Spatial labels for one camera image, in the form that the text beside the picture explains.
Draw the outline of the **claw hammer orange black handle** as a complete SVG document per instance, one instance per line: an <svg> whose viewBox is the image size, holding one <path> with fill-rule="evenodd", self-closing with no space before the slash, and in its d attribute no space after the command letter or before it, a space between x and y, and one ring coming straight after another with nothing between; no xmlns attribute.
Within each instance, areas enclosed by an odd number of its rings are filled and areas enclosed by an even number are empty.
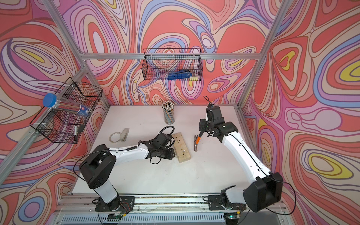
<svg viewBox="0 0 360 225"><path fill-rule="evenodd" d="M194 136L194 152L198 151L198 144L203 134L204 134L204 130L202 129L200 130L200 133L198 135Z"/></svg>

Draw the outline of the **wooden block with nails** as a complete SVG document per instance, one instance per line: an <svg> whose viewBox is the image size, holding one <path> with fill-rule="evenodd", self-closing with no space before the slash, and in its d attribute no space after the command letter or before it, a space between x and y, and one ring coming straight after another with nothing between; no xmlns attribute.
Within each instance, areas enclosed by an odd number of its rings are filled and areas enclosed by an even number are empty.
<svg viewBox="0 0 360 225"><path fill-rule="evenodd" d="M175 140L173 146L174 146L175 155L178 158L179 163L183 163L191 160L191 155L189 153L189 150L187 148L187 145L185 143L182 134L181 133L172 134L172 137Z"/></svg>

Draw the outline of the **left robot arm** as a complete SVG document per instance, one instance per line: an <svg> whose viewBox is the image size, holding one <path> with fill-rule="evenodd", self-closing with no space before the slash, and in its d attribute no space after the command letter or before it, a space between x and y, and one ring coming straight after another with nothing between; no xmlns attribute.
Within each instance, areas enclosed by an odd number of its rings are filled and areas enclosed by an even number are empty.
<svg viewBox="0 0 360 225"><path fill-rule="evenodd" d="M113 168L135 160L171 160L175 157L174 144L174 138L164 133L159 133L149 141L139 141L131 147L108 148L102 144L86 157L79 170L88 187L94 190L104 203L119 206L120 196L109 180Z"/></svg>

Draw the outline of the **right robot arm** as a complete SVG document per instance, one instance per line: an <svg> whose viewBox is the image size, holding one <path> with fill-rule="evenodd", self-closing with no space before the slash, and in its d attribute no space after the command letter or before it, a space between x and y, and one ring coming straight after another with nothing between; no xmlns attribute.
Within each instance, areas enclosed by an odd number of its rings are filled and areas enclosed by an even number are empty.
<svg viewBox="0 0 360 225"><path fill-rule="evenodd" d="M199 122L200 134L197 145L204 133L217 138L235 157L245 172L249 186L245 189L230 186L221 190L221 205L245 204L253 212L259 212L281 200L283 177L273 173L253 153L232 122L225 122L219 106L208 104L206 118Z"/></svg>

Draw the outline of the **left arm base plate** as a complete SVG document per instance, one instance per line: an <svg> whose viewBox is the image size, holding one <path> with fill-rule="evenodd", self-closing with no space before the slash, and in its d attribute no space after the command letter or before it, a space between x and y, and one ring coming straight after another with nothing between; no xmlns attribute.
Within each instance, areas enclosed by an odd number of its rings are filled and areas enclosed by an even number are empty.
<svg viewBox="0 0 360 225"><path fill-rule="evenodd" d="M96 212L131 212L135 205L134 196L118 196L110 203L100 197L96 203Z"/></svg>

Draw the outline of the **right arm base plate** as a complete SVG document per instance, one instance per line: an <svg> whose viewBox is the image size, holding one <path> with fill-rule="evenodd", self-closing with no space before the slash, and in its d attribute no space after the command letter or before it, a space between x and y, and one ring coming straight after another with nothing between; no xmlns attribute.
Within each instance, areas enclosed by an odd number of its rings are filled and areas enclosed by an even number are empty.
<svg viewBox="0 0 360 225"><path fill-rule="evenodd" d="M208 203L210 211L245 211L247 206L242 203L231 203L224 195L210 195L203 198L204 201Z"/></svg>

